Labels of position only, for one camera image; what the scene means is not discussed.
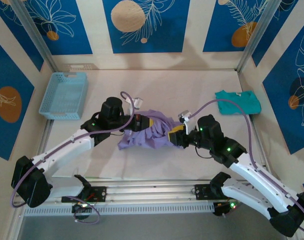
teal shirt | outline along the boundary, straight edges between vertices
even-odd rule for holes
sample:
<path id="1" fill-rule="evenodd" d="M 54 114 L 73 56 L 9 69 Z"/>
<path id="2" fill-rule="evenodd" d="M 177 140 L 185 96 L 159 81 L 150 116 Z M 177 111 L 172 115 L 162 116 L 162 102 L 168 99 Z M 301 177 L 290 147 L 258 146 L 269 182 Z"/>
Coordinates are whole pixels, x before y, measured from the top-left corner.
<path id="1" fill-rule="evenodd" d="M 260 102 L 252 91 L 225 92 L 223 90 L 215 95 L 216 99 L 228 99 L 237 103 L 246 114 L 259 114 L 262 110 Z M 220 113 L 224 115 L 241 114 L 241 111 L 230 102 L 219 101 L 218 108 Z"/>

light blue basket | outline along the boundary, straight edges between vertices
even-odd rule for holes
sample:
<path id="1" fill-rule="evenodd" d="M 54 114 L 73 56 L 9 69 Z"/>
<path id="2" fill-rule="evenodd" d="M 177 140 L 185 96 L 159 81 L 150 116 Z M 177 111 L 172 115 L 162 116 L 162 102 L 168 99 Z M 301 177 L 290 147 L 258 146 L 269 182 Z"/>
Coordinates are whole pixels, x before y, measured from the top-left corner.
<path id="1" fill-rule="evenodd" d="M 87 87 L 84 72 L 53 73 L 38 112 L 52 120 L 81 119 Z"/>

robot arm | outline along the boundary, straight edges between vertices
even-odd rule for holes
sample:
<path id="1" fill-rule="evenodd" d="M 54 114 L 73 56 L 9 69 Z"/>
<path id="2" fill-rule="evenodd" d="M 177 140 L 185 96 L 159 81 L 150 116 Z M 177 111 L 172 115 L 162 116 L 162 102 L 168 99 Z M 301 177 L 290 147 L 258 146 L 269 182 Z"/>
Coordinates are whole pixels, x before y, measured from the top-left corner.
<path id="1" fill-rule="evenodd" d="M 251 160 L 250 154 L 237 141 L 224 136 L 220 124 L 212 115 L 198 119 L 198 129 L 186 131 L 186 124 L 169 132 L 169 141 L 183 148 L 189 145 L 209 150 L 220 164 L 241 175 L 255 189 L 245 186 L 223 172 L 211 181 L 211 191 L 218 197 L 237 199 L 263 214 L 282 234 L 292 237 L 304 220 L 304 192 L 298 194 L 283 185 L 262 166 Z"/>
<path id="2" fill-rule="evenodd" d="M 11 186 L 15 188 L 27 171 L 34 168 L 17 189 L 17 193 L 29 207 L 39 206 L 48 197 L 80 196 L 84 199 L 91 186 L 83 177 L 75 175 L 61 178 L 53 175 L 75 157 L 107 139 L 111 133 L 106 130 L 121 128 L 129 120 L 130 116 L 124 115 L 122 101 L 116 97 L 109 97 L 103 103 L 100 112 L 95 113 L 75 134 L 58 146 L 32 159 L 21 157 L 16 162 Z M 152 119 L 135 114 L 132 121 L 121 131 L 138 132 L 152 124 Z M 88 135 L 97 131 L 103 132 Z"/>

white table surface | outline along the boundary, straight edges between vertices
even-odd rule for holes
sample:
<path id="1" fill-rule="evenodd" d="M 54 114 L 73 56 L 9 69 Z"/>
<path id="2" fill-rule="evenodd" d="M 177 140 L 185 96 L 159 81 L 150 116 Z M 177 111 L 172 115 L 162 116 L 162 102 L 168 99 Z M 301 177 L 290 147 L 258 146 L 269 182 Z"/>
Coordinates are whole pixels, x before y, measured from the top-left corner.
<path id="1" fill-rule="evenodd" d="M 233 70 L 91 70 L 87 71 L 89 88 L 81 120 L 55 120 L 46 149 L 59 144 L 76 132 L 93 113 L 100 111 L 106 98 L 120 97 L 120 91 L 133 98 L 144 99 L 141 110 L 161 111 L 177 119 L 184 110 L 194 113 L 199 107 L 215 98 L 221 90 L 241 92 L 238 75 Z M 225 136 L 237 140 L 248 149 L 248 132 L 242 115 L 221 115 L 217 103 L 206 107 L 197 119 L 212 114 L 221 124 Z M 164 147 L 158 150 L 132 147 L 118 150 L 122 137 L 112 136 L 95 148 L 77 156 L 57 176 L 81 174 L 85 177 L 112 179 L 180 179 L 210 180 L 220 171 L 242 179 L 213 159 L 202 159 L 193 146 L 186 149 Z M 199 153 L 209 156 L 205 149 Z M 253 136 L 253 153 L 261 162 Z"/>

white wall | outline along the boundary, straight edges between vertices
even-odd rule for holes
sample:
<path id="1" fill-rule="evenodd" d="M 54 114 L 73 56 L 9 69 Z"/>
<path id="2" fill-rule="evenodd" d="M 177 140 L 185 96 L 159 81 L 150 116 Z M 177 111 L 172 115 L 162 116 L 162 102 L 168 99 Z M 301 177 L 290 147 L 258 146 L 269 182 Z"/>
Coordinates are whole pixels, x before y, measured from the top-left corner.
<path id="1" fill-rule="evenodd" d="M 203 52 L 216 1 L 190 1 L 182 53 L 114 54 L 102 1 L 76 0 L 93 55 L 53 57 L 58 65 L 93 63 L 99 69 L 234 69 L 242 51 Z"/>
<path id="2" fill-rule="evenodd" d="M 258 67 L 255 67 L 250 59 L 240 75 L 245 90 L 253 90 L 261 102 L 262 112 L 254 117 L 254 123 L 273 171 L 285 184 L 300 193 L 304 191 L 302 186 L 304 183 L 304 149 L 293 155 L 289 154 L 265 93 L 263 80 L 303 26 L 304 0 L 299 0 Z"/>
<path id="3" fill-rule="evenodd" d="M 34 85 L 34 92 L 11 157 L 9 161 L 0 158 L 0 239 L 2 239 L 7 234 L 8 224 L 13 214 L 13 209 L 9 205 L 9 198 L 12 192 L 10 183 L 16 160 L 23 155 L 28 157 L 35 155 L 44 130 L 45 118 L 38 114 L 38 108 L 51 71 L 47 64 L 43 65 L 41 72 L 36 69 L 1 18 L 0 45 Z"/>

